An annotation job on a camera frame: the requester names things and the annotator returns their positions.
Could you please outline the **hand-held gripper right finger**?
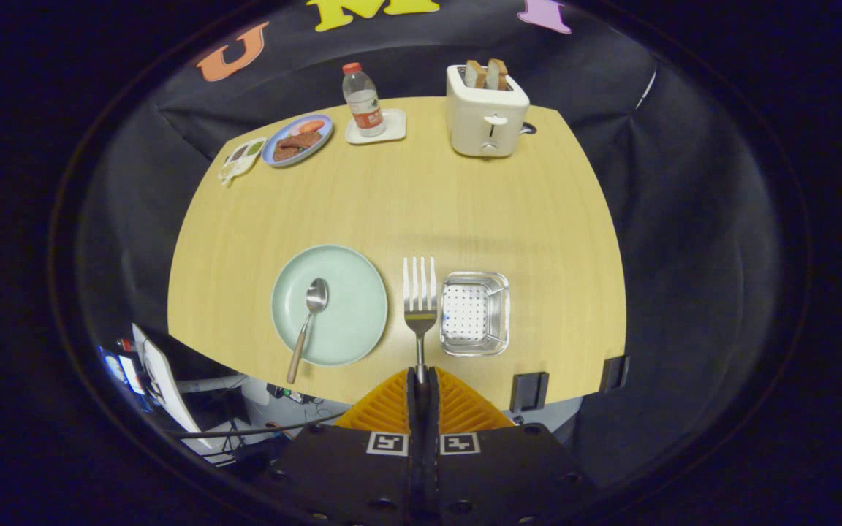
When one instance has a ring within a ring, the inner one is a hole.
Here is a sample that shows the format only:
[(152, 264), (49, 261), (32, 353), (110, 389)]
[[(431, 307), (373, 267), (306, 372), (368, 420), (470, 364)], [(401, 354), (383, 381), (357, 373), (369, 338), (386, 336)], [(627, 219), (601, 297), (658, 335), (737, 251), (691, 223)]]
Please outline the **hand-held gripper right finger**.
[(425, 523), (555, 525), (598, 492), (541, 423), (517, 425), (454, 374), (428, 377)]

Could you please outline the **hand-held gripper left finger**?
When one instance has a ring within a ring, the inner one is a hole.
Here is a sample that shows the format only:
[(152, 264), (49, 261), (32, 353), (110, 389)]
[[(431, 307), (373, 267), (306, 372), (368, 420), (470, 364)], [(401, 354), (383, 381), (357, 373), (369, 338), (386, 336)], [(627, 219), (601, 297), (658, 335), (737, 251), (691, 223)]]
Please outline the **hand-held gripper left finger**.
[(334, 422), (309, 422), (257, 475), (292, 524), (404, 525), (417, 489), (417, 374), (394, 374)]

